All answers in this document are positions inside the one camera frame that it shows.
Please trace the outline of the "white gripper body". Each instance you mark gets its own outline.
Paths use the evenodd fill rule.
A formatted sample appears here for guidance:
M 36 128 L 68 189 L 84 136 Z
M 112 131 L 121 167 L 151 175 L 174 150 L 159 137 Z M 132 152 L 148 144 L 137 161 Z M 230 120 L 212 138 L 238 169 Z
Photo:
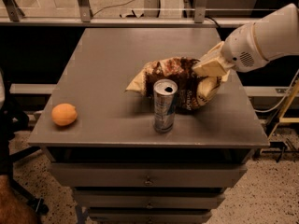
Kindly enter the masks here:
M 235 71 L 242 73 L 260 69 L 269 63 L 259 51 L 253 23 L 235 29 L 225 39 L 221 55 Z

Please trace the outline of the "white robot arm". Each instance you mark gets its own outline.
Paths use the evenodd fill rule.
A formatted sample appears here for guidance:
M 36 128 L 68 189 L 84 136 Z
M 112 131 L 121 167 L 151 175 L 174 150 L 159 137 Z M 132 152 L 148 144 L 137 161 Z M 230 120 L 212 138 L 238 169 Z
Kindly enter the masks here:
M 299 54 L 299 14 L 295 4 L 233 30 L 192 67 L 199 77 L 247 73 L 278 58 Z

